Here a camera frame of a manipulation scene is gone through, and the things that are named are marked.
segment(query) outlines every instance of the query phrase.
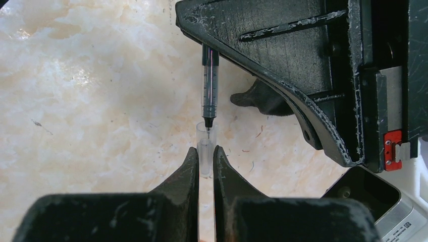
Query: marble surface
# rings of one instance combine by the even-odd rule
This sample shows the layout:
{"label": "marble surface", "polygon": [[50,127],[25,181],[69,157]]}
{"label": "marble surface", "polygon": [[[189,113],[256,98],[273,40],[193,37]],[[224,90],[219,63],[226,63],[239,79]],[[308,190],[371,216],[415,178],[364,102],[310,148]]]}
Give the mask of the marble surface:
{"label": "marble surface", "polygon": [[[40,196],[147,192],[196,146],[201,47],[175,26],[174,4],[10,0],[1,9],[1,241]],[[269,196],[321,196],[345,169],[306,144],[294,116],[231,104],[254,78],[220,65],[218,144],[231,164]],[[212,179],[200,189],[200,238],[213,241]]]}

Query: black machine part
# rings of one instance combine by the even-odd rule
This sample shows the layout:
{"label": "black machine part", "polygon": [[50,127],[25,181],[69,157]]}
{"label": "black machine part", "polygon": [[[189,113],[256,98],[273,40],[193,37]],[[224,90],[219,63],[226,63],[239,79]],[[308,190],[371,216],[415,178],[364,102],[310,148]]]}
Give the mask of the black machine part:
{"label": "black machine part", "polygon": [[[258,77],[233,103],[273,115],[292,111],[315,149],[341,166],[382,172],[384,134],[396,127],[387,117],[399,120],[411,157],[417,137],[428,134],[422,34],[428,24],[409,21],[422,18],[424,6],[424,0],[183,0],[176,12],[187,37]],[[383,72],[395,67],[399,74]],[[401,102],[383,90],[397,76]],[[263,96],[266,89],[277,94]],[[384,102],[385,95],[395,103]]]}
{"label": "black machine part", "polygon": [[323,198],[361,202],[374,217],[374,225],[383,241],[406,241],[427,221],[425,211],[406,194],[360,166],[343,174]]}
{"label": "black machine part", "polygon": [[[42,197],[13,241],[198,241],[198,168],[196,149],[190,148],[183,164],[149,193]],[[219,242],[379,241],[360,202],[269,198],[231,166],[220,146],[214,151],[213,189]]]}

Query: white surface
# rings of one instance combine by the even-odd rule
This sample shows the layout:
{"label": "white surface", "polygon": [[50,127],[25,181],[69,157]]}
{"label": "white surface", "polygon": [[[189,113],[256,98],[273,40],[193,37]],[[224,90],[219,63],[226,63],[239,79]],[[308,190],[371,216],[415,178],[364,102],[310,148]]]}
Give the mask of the white surface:
{"label": "white surface", "polygon": [[[426,142],[419,143],[420,153],[416,159],[411,159],[403,163],[401,170],[392,172],[382,172],[380,177],[400,189],[401,192],[408,195],[424,211],[427,217],[428,213],[428,169],[424,157],[428,152]],[[408,242],[428,241],[428,223],[420,229]]]}

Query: plastic vial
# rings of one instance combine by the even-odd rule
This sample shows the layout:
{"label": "plastic vial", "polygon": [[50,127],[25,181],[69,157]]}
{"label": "plastic vial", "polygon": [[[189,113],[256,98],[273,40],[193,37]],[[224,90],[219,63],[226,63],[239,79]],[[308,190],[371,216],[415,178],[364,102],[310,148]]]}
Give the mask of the plastic vial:
{"label": "plastic vial", "polygon": [[216,122],[214,122],[209,131],[205,127],[205,122],[200,122],[196,125],[199,175],[204,178],[209,177],[212,173],[212,159],[214,157],[214,149],[217,145],[217,129],[218,125]]}

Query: silver metal plate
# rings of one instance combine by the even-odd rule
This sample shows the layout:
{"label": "silver metal plate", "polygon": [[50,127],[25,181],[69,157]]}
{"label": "silver metal plate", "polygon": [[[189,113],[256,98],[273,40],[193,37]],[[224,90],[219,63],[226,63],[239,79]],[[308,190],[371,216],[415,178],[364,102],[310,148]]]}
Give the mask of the silver metal plate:
{"label": "silver metal plate", "polygon": [[403,127],[402,68],[392,67],[380,73],[387,78],[388,131],[400,130]]}

